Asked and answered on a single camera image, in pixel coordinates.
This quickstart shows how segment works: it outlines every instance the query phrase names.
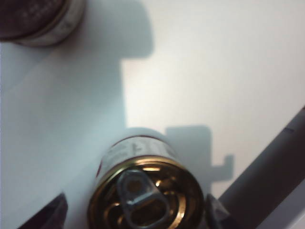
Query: can lid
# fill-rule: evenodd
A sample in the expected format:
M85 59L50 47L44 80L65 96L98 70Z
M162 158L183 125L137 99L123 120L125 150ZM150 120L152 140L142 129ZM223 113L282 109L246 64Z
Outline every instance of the can lid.
M91 229L189 229L203 215L195 178L161 156L132 158L101 181L88 207Z

